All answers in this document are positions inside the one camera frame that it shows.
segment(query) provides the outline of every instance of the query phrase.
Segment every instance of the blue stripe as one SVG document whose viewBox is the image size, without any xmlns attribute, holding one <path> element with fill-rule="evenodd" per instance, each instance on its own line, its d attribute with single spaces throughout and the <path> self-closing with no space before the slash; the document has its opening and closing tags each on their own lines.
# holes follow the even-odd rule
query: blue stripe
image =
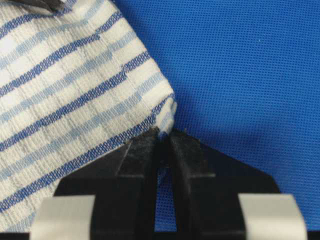
<svg viewBox="0 0 320 240">
<path fill-rule="evenodd" d="M 42 127 L 47 127 L 50 124 L 54 123 L 55 121 L 61 119 L 63 116 L 73 112 L 74 110 L 82 107 L 87 102 L 101 96 L 109 89 L 112 89 L 126 80 L 127 75 L 126 72 L 129 72 L 145 61 L 150 58 L 148 52 L 143 52 L 140 55 L 136 56 L 134 59 L 129 61 L 123 66 L 123 70 L 108 79 L 107 81 L 102 82 L 97 87 L 89 90 L 87 93 L 83 94 L 76 100 L 68 103 L 67 105 L 59 108 L 57 111 L 37 120 L 35 123 L 31 124 L 30 126 L 26 127 L 25 129 L 21 130 L 20 132 L 16 133 L 12 137 L 8 138 L 7 140 L 0 143 L 0 152 L 4 151 L 5 149 L 11 147 L 12 145 L 18 143 L 20 140 L 25 139 L 32 134 L 39 131 Z"/>
<path fill-rule="evenodd" d="M 32 80 L 37 75 L 40 75 L 43 71 L 47 70 L 50 66 L 64 58 L 66 55 L 71 54 L 72 52 L 76 51 L 79 47 L 88 45 L 89 43 L 92 43 L 94 41 L 97 41 L 100 39 L 99 34 L 102 32 L 106 32 L 108 29 L 112 27 L 113 24 L 115 24 L 120 18 L 122 18 L 122 14 L 117 11 L 115 12 L 107 21 L 105 24 L 103 24 L 101 27 L 98 28 L 96 33 L 92 34 L 91 36 L 84 37 L 82 39 L 76 40 L 72 43 L 69 43 L 54 53 L 52 53 L 50 56 L 45 58 L 41 63 L 36 65 L 33 69 L 26 72 L 25 74 L 21 75 L 17 79 L 9 82 L 8 84 L 4 85 L 3 87 L 0 87 L 0 97 L 3 97 L 7 93 L 13 91 L 15 88 L 18 88 L 19 86 L 25 84 L 26 82 Z"/>
<path fill-rule="evenodd" d="M 0 27 L 0 40 L 5 37 L 8 33 L 10 33 L 13 29 L 30 22 L 33 19 L 41 19 L 41 18 L 55 18 L 66 15 L 72 11 L 73 5 L 76 3 L 77 0 L 67 0 L 64 4 L 64 8 L 60 11 L 54 12 L 50 15 L 43 15 L 43 14 L 36 14 L 36 13 L 28 13 L 22 16 L 18 16 Z M 15 2 L 4 2 L 4 4 L 10 6 L 17 4 Z"/>
<path fill-rule="evenodd" d="M 58 33 L 64 32 L 68 29 L 83 27 L 84 25 L 88 24 L 88 20 L 91 19 L 97 13 L 99 7 L 102 5 L 103 2 L 104 0 L 96 0 L 95 3 L 90 7 L 90 9 L 85 14 L 84 19 L 80 21 L 55 26 L 55 27 L 37 32 L 32 37 L 28 38 L 27 40 L 19 44 L 15 48 L 15 50 L 9 53 L 8 56 L 5 56 L 0 59 L 0 70 L 4 69 L 9 64 L 12 64 L 18 58 L 25 55 L 27 52 L 35 48 L 38 44 L 43 42 L 45 39 L 52 37 L 54 35 L 57 35 Z"/>
<path fill-rule="evenodd" d="M 33 222 L 34 218 L 36 216 L 36 213 L 33 212 L 26 218 L 19 221 L 17 224 L 10 226 L 5 230 L 7 233 L 22 233 L 26 229 L 28 229 L 31 226 L 31 223 Z"/>
<path fill-rule="evenodd" d="M 98 128 L 102 124 L 107 124 L 112 119 L 123 115 L 137 105 L 141 100 L 142 96 L 154 88 L 159 82 L 163 81 L 165 78 L 159 72 L 151 76 L 140 86 L 137 87 L 135 93 L 128 97 L 123 102 L 118 103 L 114 107 L 107 109 L 103 112 L 98 113 L 85 123 L 73 128 L 71 131 L 67 132 L 65 135 L 51 141 L 49 144 L 41 147 L 40 149 L 28 154 L 24 158 L 16 161 L 10 166 L 1 169 L 0 171 L 0 181 L 3 181 L 14 174 L 19 173 L 24 168 L 30 166 L 35 161 L 41 160 L 52 154 L 58 152 L 62 147 L 67 144 L 74 142 L 81 136 L 86 135 L 92 130 Z"/>
<path fill-rule="evenodd" d="M 14 106 L 12 109 L 2 113 L 0 115 L 0 124 L 8 122 L 10 119 L 24 112 L 26 109 L 32 107 L 33 105 L 42 103 L 49 96 L 52 96 L 60 92 L 61 90 L 69 86 L 71 83 L 73 83 L 75 80 L 81 78 L 87 73 L 92 72 L 94 69 L 98 68 L 102 64 L 105 64 L 107 61 L 110 61 L 112 59 L 112 52 L 115 52 L 123 48 L 134 38 L 136 38 L 135 32 L 133 31 L 128 32 L 120 40 L 110 44 L 107 47 L 107 51 L 104 51 L 103 53 L 96 56 L 95 58 L 88 60 L 82 66 L 68 73 L 64 78 L 56 81 L 54 84 L 36 93 L 32 97 L 29 97 L 21 101 L 18 105 Z"/>
<path fill-rule="evenodd" d="M 101 143 L 95 148 L 90 149 L 85 154 L 78 156 L 77 158 L 65 163 L 63 166 L 51 171 L 50 173 L 42 176 L 41 178 L 37 179 L 31 184 L 21 188 L 14 194 L 5 198 L 3 201 L 0 202 L 0 213 L 4 212 L 5 210 L 8 210 L 10 207 L 23 201 L 25 198 L 34 194 L 40 189 L 47 187 L 54 181 L 63 178 L 64 176 L 70 174 L 76 169 L 81 168 L 83 165 L 91 162 L 99 156 L 102 156 L 103 154 L 115 149 L 116 147 L 121 146 L 124 142 L 128 141 L 132 137 L 138 136 L 142 132 L 147 131 L 156 122 L 156 116 L 161 111 L 161 108 L 166 103 L 167 99 L 172 98 L 173 96 L 173 94 L 170 94 L 166 99 L 164 99 L 160 104 L 158 104 L 152 110 L 152 114 L 149 115 L 140 124 L 122 132 L 119 135 L 111 137 L 104 143 Z"/>
</svg>

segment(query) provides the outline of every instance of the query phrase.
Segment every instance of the white towel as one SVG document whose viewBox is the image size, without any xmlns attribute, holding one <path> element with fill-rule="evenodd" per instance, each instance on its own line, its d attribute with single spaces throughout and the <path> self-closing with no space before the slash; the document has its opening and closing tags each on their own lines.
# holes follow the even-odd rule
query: white towel
<svg viewBox="0 0 320 240">
<path fill-rule="evenodd" d="M 0 232 L 26 232 L 59 180 L 130 138 L 168 133 L 167 79 L 108 0 L 0 1 Z"/>
</svg>

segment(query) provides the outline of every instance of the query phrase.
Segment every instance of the black plastic part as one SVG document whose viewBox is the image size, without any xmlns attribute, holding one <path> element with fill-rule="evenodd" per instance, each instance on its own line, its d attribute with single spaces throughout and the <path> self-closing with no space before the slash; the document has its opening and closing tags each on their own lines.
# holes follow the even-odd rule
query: black plastic part
<svg viewBox="0 0 320 240">
<path fill-rule="evenodd" d="M 91 240 L 153 237 L 157 142 L 153 129 L 61 180 L 55 196 L 95 195 Z"/>
<path fill-rule="evenodd" d="M 238 193 L 279 193 L 273 178 L 179 131 L 170 145 L 178 237 L 245 240 Z"/>
<path fill-rule="evenodd" d="M 10 1 L 47 9 L 49 11 L 54 11 L 58 9 L 62 4 L 60 0 L 10 0 Z"/>
<path fill-rule="evenodd" d="M 91 240 L 245 240 L 238 193 L 279 193 L 268 174 L 174 130 L 152 129 L 64 177 L 55 196 L 95 195 Z M 172 171 L 177 232 L 154 232 L 157 169 Z M 0 240 L 27 240 L 3 233 Z M 319 231 L 308 240 L 320 240 Z"/>
<path fill-rule="evenodd" d="M 1 233 L 0 240 L 29 240 L 29 233 Z"/>
<path fill-rule="evenodd" d="M 308 231 L 308 240 L 320 240 L 320 231 Z"/>
</svg>

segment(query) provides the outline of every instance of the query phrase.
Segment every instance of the textured fabric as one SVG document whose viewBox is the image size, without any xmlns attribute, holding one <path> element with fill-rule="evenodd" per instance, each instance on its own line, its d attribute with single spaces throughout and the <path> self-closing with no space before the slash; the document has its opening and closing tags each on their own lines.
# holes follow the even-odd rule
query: textured fabric
<svg viewBox="0 0 320 240">
<path fill-rule="evenodd" d="M 63 176 L 152 126 L 173 90 L 108 0 L 0 2 L 0 231 L 27 231 Z"/>
<path fill-rule="evenodd" d="M 176 92 L 175 126 L 273 175 L 320 230 L 320 2 L 114 2 Z"/>
<path fill-rule="evenodd" d="M 157 232 L 177 231 L 170 168 L 158 170 L 154 229 Z"/>
</svg>

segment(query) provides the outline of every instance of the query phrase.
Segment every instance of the blue fabric background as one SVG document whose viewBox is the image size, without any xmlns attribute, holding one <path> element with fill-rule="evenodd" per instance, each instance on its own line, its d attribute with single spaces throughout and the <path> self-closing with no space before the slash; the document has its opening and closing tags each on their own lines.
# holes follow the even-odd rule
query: blue fabric background
<svg viewBox="0 0 320 240">
<path fill-rule="evenodd" d="M 320 230 L 320 2 L 114 2 L 175 90 L 175 127 L 274 176 Z M 175 229 L 168 206 L 158 231 Z"/>
</svg>

